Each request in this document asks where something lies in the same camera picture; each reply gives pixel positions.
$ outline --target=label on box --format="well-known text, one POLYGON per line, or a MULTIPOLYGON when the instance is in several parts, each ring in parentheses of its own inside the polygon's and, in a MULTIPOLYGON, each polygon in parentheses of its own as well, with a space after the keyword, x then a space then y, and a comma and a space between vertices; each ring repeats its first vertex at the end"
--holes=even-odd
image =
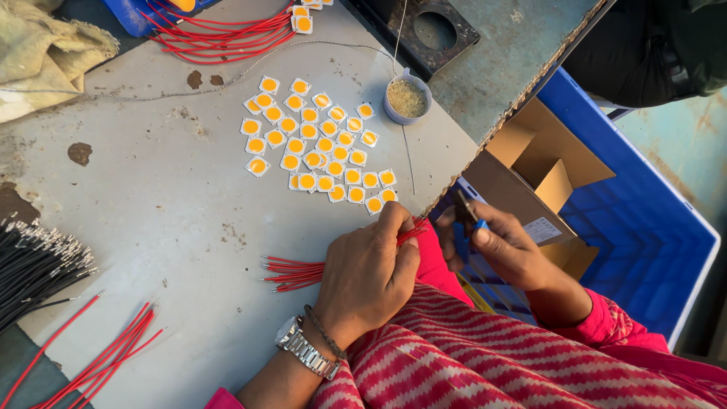
POLYGON ((544 242, 551 237, 562 234, 561 231, 546 218, 539 218, 536 221, 526 224, 523 228, 527 234, 530 234, 530 237, 535 241, 535 244, 544 242))

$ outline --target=blue bin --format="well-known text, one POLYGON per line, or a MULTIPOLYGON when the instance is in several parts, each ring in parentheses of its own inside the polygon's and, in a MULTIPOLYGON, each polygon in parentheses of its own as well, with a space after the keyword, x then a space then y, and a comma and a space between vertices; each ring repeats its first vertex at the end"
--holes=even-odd
MULTIPOLYGON (((616 173, 574 189, 559 213, 588 245, 601 248, 581 284, 663 334, 673 349, 717 255, 719 234, 562 68, 538 98, 616 173)), ((481 200, 466 180, 455 186, 481 200)), ((451 205, 451 193, 433 217, 451 205)), ((493 309, 533 322, 522 293, 497 282, 481 256, 465 270, 470 284, 497 305, 493 309)))

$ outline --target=bundle of red wires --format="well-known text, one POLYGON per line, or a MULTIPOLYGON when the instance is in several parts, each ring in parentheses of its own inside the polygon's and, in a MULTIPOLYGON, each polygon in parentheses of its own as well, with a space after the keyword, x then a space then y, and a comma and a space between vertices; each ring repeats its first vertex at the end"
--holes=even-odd
POLYGON ((139 11, 147 20, 156 25, 157 37, 149 38, 164 44, 166 48, 161 49, 162 51, 173 52, 191 63, 221 64, 244 60, 267 52, 295 35, 290 22, 292 13, 287 12, 293 4, 292 0, 288 6, 272 18, 234 23, 185 17, 156 0, 152 0, 148 4, 162 20, 171 25, 170 28, 162 27, 154 19, 139 11), (160 12, 152 3, 156 3, 157 6, 176 18, 204 29, 204 32, 184 31, 178 28, 166 18, 165 13, 160 12))
MULTIPOLYGON (((28 374, 28 372, 30 372, 31 368, 35 365, 35 363, 38 361, 38 358, 40 358, 40 356, 43 354, 46 348, 48 348, 51 342, 53 342, 53 340, 55 340, 56 337, 61 334, 61 332, 63 332, 74 320, 76 320, 76 318, 78 318, 94 302, 96 302, 96 300, 100 296, 101 294, 96 295, 91 301, 86 304, 86 306, 76 312, 70 320, 68 320, 58 331, 56 331, 48 339, 48 341, 46 341, 46 343, 40 348, 40 350, 36 354, 35 358, 33 358, 33 361, 31 361, 28 368, 25 369, 25 372, 23 372, 20 378, 13 385, 12 389, 10 389, 10 393, 3 400, 2 404, 0 405, 0 409, 5 409, 5 406, 10 400, 10 397, 15 393, 15 390, 18 388, 20 383, 23 382, 25 376, 28 374)), ((151 324, 152 320, 154 319, 155 311, 155 306, 150 306, 149 303, 146 303, 141 308, 141 311, 139 311, 139 314, 137 314, 132 323, 129 324, 128 327, 126 327, 126 330, 124 330, 124 332, 121 333, 121 335, 111 345, 109 345, 101 353, 101 355, 99 355, 96 360, 91 363, 91 365, 87 366, 86 369, 84 369, 78 376, 76 376, 65 388, 61 389, 49 400, 43 403, 39 403, 38 405, 33 406, 31 409, 50 408, 53 405, 57 404, 67 394, 70 394, 74 390, 90 383, 91 385, 86 388, 86 390, 82 392, 81 395, 76 398, 76 400, 74 400, 70 406, 68 406, 69 409, 81 409, 82 407, 84 407, 91 399, 93 399, 94 396, 96 396, 96 394, 104 387, 104 385, 106 385, 108 380, 111 379, 111 376, 113 376, 113 374, 118 370, 119 366, 124 361, 134 356, 134 354, 149 345, 151 341, 154 341, 154 339, 161 334, 163 330, 159 330, 144 344, 136 347, 136 345, 139 343, 139 340, 144 336, 144 332, 149 327, 149 324, 151 324)))
MULTIPOLYGON (((428 230, 425 218, 413 218, 414 228, 405 231, 396 237, 396 247, 401 246, 406 240, 417 237, 428 230)), ((277 258, 270 255, 264 255, 272 261, 266 261, 262 267, 275 273, 282 275, 264 278, 263 280, 275 282, 278 287, 273 289, 273 293, 283 293, 285 291, 297 290, 320 282, 323 278, 323 269, 325 262, 320 263, 304 263, 302 261, 291 261, 284 258, 277 258)))

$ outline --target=yellow led circle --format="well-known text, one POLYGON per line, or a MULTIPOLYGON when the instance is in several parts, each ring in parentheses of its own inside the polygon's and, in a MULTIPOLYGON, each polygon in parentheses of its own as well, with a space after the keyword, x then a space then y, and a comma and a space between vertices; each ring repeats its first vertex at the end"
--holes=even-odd
POLYGON ((306 121, 313 122, 316 120, 316 118, 318 118, 318 113, 315 109, 306 108, 305 110, 303 110, 303 119, 305 119, 306 121))
POLYGON ((363 141, 365 143, 368 143, 369 145, 376 142, 376 135, 374 135, 373 132, 364 132, 363 133, 363 141))
POLYGON ((333 188, 333 179, 328 178, 326 176, 321 176, 321 178, 318 179, 318 185, 323 190, 329 190, 329 189, 333 188))
POLYGON ((366 157, 361 152, 353 152, 353 155, 351 155, 351 160, 354 161, 354 163, 364 163, 366 157))
POLYGON ((345 115, 343 114, 343 110, 341 108, 333 108, 331 110, 331 118, 336 119, 337 121, 340 121, 343 119, 345 115))
POLYGON ((270 141, 273 145, 278 145, 283 142, 283 134, 275 130, 270 131, 270 133, 268 133, 268 141, 270 141))
POLYGON ((298 92, 299 94, 302 94, 308 90, 308 86, 303 81, 296 81, 295 83, 293 83, 293 90, 295 90, 295 92, 298 92))
POLYGON ((265 162, 261 161, 260 159, 255 159, 254 161, 250 162, 250 170, 253 173, 263 173, 265 171, 265 162))
POLYGON ((300 128, 300 133, 306 138, 312 138, 316 136, 316 127, 313 125, 303 125, 303 127, 300 128))
POLYGON ((351 118, 348 120, 348 127, 351 128, 352 130, 357 131, 357 130, 361 129, 361 121, 359 121, 356 118, 351 118))
POLYGON ((273 99, 268 97, 267 95, 258 95, 257 103, 262 106, 269 106, 271 103, 273 103, 273 99))
POLYGON ((297 154, 298 152, 303 152, 303 149, 305 149, 305 147, 303 146, 303 142, 297 139, 293 139, 288 144, 288 149, 294 154, 297 154))
POLYGON ((336 186, 333 188, 333 191, 331 192, 331 197, 333 200, 341 200, 343 199, 346 192, 343 190, 341 186, 336 186))
POLYGON ((323 152, 328 152, 333 148, 333 141, 328 138, 321 138, 318 141, 318 149, 321 149, 323 152))
POLYGON ((275 80, 273 80, 273 79, 266 78, 262 82, 262 88, 265 91, 268 91, 268 92, 275 91, 275 88, 277 88, 277 87, 278 87, 278 85, 276 84, 275 80))
POLYGON ((346 172, 346 180, 348 180, 349 183, 358 183, 360 179, 361 175, 355 170, 349 170, 346 172))
POLYGON ((303 100, 297 95, 291 95, 290 98, 288 98, 288 105, 290 105, 291 108, 298 109, 303 106, 303 100))
POLYGON ((301 31, 309 31, 310 30, 310 19, 299 18, 298 19, 298 29, 301 31))
POLYGON ((247 101, 247 106, 250 107, 250 109, 252 109, 253 111, 262 111, 262 109, 259 106, 257 106, 255 101, 253 101, 253 100, 247 101))
POLYGON ((354 202, 360 202, 361 200, 364 200, 364 191, 362 191, 359 188, 352 188, 350 191, 351 200, 354 202))
POLYGON ((280 128, 286 132, 293 132, 295 129, 295 121, 290 118, 285 118, 280 121, 280 128))
POLYGON ((377 198, 372 197, 366 204, 366 206, 368 206, 369 210, 371 210, 372 212, 378 212, 379 210, 381 210, 383 204, 377 198))
POLYGON ((311 175, 303 175, 299 179, 300 187, 304 189, 312 189, 316 186, 316 179, 313 178, 311 175))
POLYGON ((333 150, 333 157, 338 160, 346 159, 347 155, 348 155, 348 152, 346 152, 346 149, 341 148, 340 146, 333 150))
POLYGON ((338 140, 341 142, 342 145, 350 145, 351 143, 353 143, 353 135, 348 132, 341 132, 338 135, 338 140))
POLYGON ((307 155, 305 155, 305 163, 307 163, 309 166, 318 166, 318 164, 321 163, 321 155, 317 154, 316 152, 309 152, 307 155))
POLYGON ((324 122, 323 123, 323 132, 327 134, 332 134, 336 132, 336 125, 331 122, 324 122))
POLYGON ((334 175, 340 175, 341 172, 343 172, 343 166, 341 166, 338 162, 331 162, 331 164, 328 165, 328 171, 334 175))
POLYGON ((245 123, 242 124, 242 129, 247 133, 256 133, 260 127, 255 121, 245 121, 245 123))
POLYGON ((265 144, 260 139, 251 139, 247 143, 247 148, 250 151, 253 151, 254 153, 262 152, 262 149, 265 147, 265 144))
POLYGON ((317 95, 316 96, 316 105, 320 107, 327 106, 330 102, 330 99, 328 99, 325 95, 317 95))
MULTIPOLYGON (((287 167, 288 169, 295 169, 296 167, 298 167, 299 160, 300 159, 298 159, 295 155, 286 155, 283 158, 283 166, 287 167)), ((295 184, 298 184, 298 177, 295 178, 295 184)))
POLYGON ((358 108, 358 112, 361 113, 363 116, 371 116, 371 114, 374 113, 374 111, 371 109, 368 105, 362 105, 358 108))
POLYGON ((283 116, 283 111, 281 111, 277 106, 273 106, 265 111, 265 115, 270 118, 271 121, 277 121, 281 116, 283 116))
POLYGON ((366 186, 376 186, 376 183, 376 176, 372 175, 371 173, 363 177, 363 184, 366 186))
POLYGON ((391 191, 391 190, 384 190, 384 191, 381 192, 381 200, 383 200, 384 203, 390 202, 390 201, 395 200, 395 199, 396 199, 396 194, 393 191, 391 191))
POLYGON ((391 183, 394 183, 394 174, 391 172, 382 173, 381 183, 384 183, 385 185, 390 185, 391 183))

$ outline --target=person's left hand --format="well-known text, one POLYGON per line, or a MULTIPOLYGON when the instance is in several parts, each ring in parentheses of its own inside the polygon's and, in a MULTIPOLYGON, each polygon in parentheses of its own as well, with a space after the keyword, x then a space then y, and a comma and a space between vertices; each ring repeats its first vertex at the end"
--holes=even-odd
POLYGON ((313 312, 341 349, 384 325, 411 297, 419 244, 413 237, 397 248, 396 236, 413 228, 411 213, 387 202, 377 222, 328 246, 313 312))

